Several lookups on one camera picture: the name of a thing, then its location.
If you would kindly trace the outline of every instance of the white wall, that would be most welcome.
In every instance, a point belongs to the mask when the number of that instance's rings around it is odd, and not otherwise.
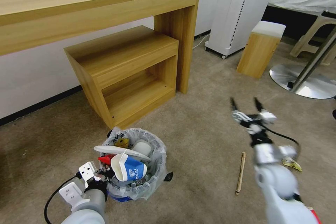
[[[199,0],[195,34],[211,29],[217,0]],[[0,56],[0,118],[79,85],[63,48],[138,25],[153,17]]]

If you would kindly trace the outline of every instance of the beige carpet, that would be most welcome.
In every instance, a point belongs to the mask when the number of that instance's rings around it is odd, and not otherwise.
[[[290,49],[281,43],[269,66],[306,62],[289,57]],[[109,199],[109,223],[266,223],[249,136],[230,116],[230,96],[247,113],[255,112],[252,97],[257,96],[278,117],[272,128],[302,144],[303,172],[294,172],[302,198],[322,223],[336,223],[336,121],[331,116],[336,100],[287,92],[270,79],[269,68],[260,80],[238,74],[241,53],[222,60],[199,46],[194,50],[188,94],[177,93],[133,125],[164,141],[174,178],[147,201]],[[336,61],[319,70],[336,79]],[[83,92],[0,127],[0,223],[44,223],[49,195],[80,165],[97,160],[92,148],[105,140],[108,130]],[[247,160],[243,188],[236,196],[242,151]],[[69,213],[70,207],[56,195],[50,204],[51,222],[60,223]]]

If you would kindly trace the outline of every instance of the round metal base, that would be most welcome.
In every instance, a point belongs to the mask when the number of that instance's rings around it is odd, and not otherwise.
[[[275,65],[269,70],[271,78],[282,88],[291,91],[287,87],[288,82],[295,82],[303,70],[299,65]],[[313,99],[329,99],[336,95],[336,85],[327,77],[312,73],[295,92],[300,96]]]

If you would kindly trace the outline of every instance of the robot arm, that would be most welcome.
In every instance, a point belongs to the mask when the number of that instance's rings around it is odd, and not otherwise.
[[[52,197],[59,192],[72,206],[71,215],[62,224],[105,224],[106,176],[112,176],[111,172],[113,171],[98,170],[92,161],[79,167],[76,176],[65,182],[65,185],[58,188],[59,190],[57,189],[49,198],[44,209],[46,222],[51,224],[47,216],[47,208]]]
[[[266,133],[269,129],[264,125],[273,123],[276,117],[263,109],[256,98],[254,101],[259,114],[246,115],[237,109],[234,100],[231,99],[232,117],[240,125],[247,128],[247,132],[251,136],[251,147],[254,150],[255,179],[266,200],[268,223],[319,224],[317,216],[302,203],[295,176],[279,164],[283,158],[294,158],[297,151],[292,146],[276,146],[273,144]]]

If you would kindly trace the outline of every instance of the wooden stool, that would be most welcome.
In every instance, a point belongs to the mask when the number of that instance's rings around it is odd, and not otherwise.
[[[307,51],[311,53],[316,53],[318,48],[317,46],[310,45],[308,42],[313,39],[315,33],[320,29],[322,26],[327,24],[335,24],[336,25],[336,18],[327,17],[327,16],[318,16],[314,24],[310,27],[307,33],[302,36],[299,41],[295,44],[291,52],[289,53],[293,57],[298,57],[298,55],[302,51]],[[330,65],[333,59],[336,57],[336,46],[332,47],[327,56],[321,62],[321,65]]]
[[[259,21],[253,28],[241,57],[237,72],[260,78],[268,65],[286,26]]]
[[[92,108],[125,128],[175,95],[178,44],[138,26],[64,50]]]

